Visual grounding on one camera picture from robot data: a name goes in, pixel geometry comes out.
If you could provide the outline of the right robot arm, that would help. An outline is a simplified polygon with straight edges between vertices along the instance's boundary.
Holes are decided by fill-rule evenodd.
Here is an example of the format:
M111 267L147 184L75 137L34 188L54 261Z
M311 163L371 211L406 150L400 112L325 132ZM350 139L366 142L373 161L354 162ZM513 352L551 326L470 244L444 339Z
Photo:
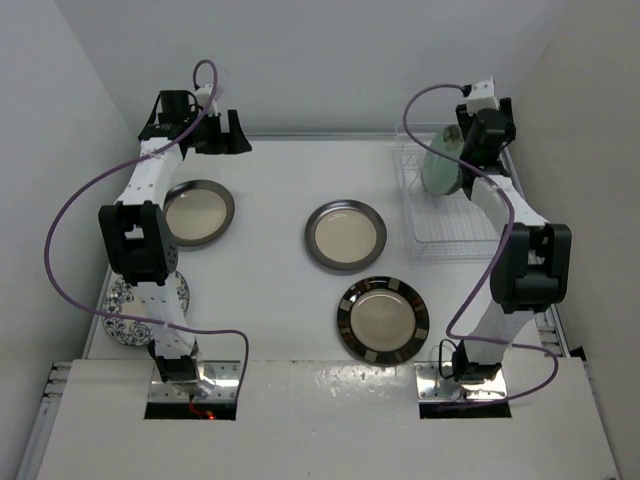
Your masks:
M500 239L479 283L491 302L474 330L460 337L444 379L492 380L506 350L537 313L566 295L572 233L538 214L514 186L500 155L516 137L508 98L468 99L456 108L464 145L459 157L461 188L489 220Z

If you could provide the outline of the small teal flower plate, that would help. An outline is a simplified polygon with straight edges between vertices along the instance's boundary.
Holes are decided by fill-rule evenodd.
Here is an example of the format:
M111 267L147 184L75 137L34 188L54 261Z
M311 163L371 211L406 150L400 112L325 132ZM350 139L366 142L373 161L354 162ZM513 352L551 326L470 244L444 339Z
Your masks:
M464 146L464 139L458 125L449 125L436 134L430 147L436 152L444 152L458 159ZM424 156L421 180L425 191L431 195L446 196L455 193L462 181L460 166L448 158L430 150Z

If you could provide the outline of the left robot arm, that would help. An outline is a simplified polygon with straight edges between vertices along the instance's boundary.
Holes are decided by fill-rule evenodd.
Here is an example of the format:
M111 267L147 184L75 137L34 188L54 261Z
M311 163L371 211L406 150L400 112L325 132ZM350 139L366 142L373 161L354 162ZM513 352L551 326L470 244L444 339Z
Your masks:
M158 94L139 135L141 161L116 202L98 214L111 268L132 287L151 325L148 352L161 380L195 397L210 394L214 382L181 307L177 241L163 206L187 151L221 131L214 97L213 85Z

